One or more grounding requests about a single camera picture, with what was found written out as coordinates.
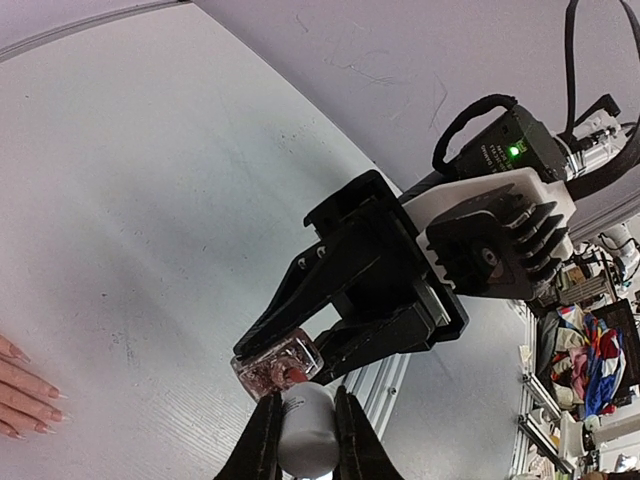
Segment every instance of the bolt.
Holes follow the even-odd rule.
[[[482,249],[481,253],[482,259],[487,262],[488,265],[491,265],[492,267],[498,265],[498,257],[496,257],[496,254],[493,253],[491,249],[485,247]]]

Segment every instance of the green led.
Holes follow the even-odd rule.
[[[520,149],[518,147],[509,147],[509,155],[511,158],[515,158],[520,155]]]

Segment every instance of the pile of clothes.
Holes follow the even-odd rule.
[[[581,418],[613,413],[626,367],[622,334],[575,306],[547,315],[540,333],[538,378],[560,408]]]

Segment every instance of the white table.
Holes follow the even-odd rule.
[[[372,164],[193,5],[13,58],[0,85],[0,331],[74,416],[0,439],[0,477],[212,478],[254,407],[233,344],[315,241],[304,215]]]

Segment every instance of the transparent container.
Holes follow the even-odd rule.
[[[255,357],[231,360],[238,380],[255,401],[311,380],[323,365],[313,340],[300,328]]]

